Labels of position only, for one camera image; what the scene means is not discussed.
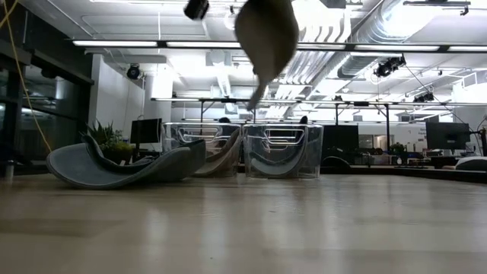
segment security camera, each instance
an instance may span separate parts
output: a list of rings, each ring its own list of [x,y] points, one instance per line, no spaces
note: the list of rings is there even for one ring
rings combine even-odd
[[[139,64],[131,64],[127,70],[127,77],[132,80],[139,80],[143,75],[139,67]]]

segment track light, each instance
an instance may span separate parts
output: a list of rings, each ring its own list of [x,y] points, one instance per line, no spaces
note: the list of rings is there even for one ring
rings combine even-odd
[[[434,101],[434,95],[432,92],[428,91],[426,94],[415,97],[412,101],[413,103],[425,103]]]
[[[401,57],[389,58],[386,62],[379,63],[379,66],[374,71],[374,75],[378,78],[387,77],[405,64],[406,60],[404,59],[404,55]]]

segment fluorescent light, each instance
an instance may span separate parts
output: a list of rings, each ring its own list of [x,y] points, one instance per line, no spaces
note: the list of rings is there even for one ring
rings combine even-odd
[[[191,42],[191,41],[171,41],[167,42],[167,47],[169,48],[232,48],[232,49],[239,49],[240,44],[238,42],[212,42],[212,41],[199,41],[199,42]]]
[[[218,121],[218,119],[208,119],[208,118],[203,118],[203,120],[201,120],[200,118],[182,118],[181,119],[182,121],[190,121],[190,122],[215,122],[215,121]]]
[[[164,5],[186,5],[185,0],[90,0],[93,3],[113,3],[113,4],[164,4]],[[233,5],[241,7],[242,1],[209,1],[212,6]]]
[[[331,101],[331,100],[304,100],[303,103],[306,104],[344,104],[344,102],[340,101]]]
[[[155,41],[106,41],[106,40],[75,40],[73,43],[76,46],[106,46],[106,47],[156,47],[158,43]]]
[[[297,103],[297,101],[296,100],[261,100],[260,103],[293,104],[293,103]]]
[[[299,43],[298,44],[298,50],[303,50],[303,49],[327,49],[327,50],[344,50],[345,45],[341,44],[329,44],[329,43]]]
[[[437,51],[439,46],[416,46],[416,45],[357,45],[356,50],[378,50],[378,51],[395,51],[395,52],[411,52],[411,51]]]
[[[250,62],[247,56],[232,56],[232,62]]]
[[[402,57],[401,53],[350,53],[351,56],[383,56],[383,57]]]
[[[448,51],[487,52],[487,46],[451,46]]]
[[[170,102],[199,102],[196,98],[152,98],[157,101],[170,101]]]

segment potted plant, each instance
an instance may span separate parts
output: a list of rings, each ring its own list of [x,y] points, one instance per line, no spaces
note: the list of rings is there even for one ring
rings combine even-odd
[[[99,121],[88,126],[88,134],[100,146],[103,156],[117,164],[122,161],[130,162],[132,157],[132,146],[125,143],[121,130],[113,130],[113,123],[103,127]]]

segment spotlight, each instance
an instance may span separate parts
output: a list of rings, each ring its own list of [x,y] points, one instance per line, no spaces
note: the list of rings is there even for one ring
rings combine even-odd
[[[389,58],[386,62],[379,63],[379,66],[374,71],[374,75],[376,75],[378,78],[387,77],[405,64],[406,60],[404,59],[404,55],[401,57]]]
[[[142,72],[139,64],[131,64],[127,71],[127,77],[132,80],[139,80],[142,77]]]
[[[428,91],[426,94],[415,97],[412,102],[413,103],[424,103],[424,102],[432,102],[433,100],[434,100],[433,93]]]
[[[191,20],[202,20],[209,8],[208,0],[189,0],[184,14]]]

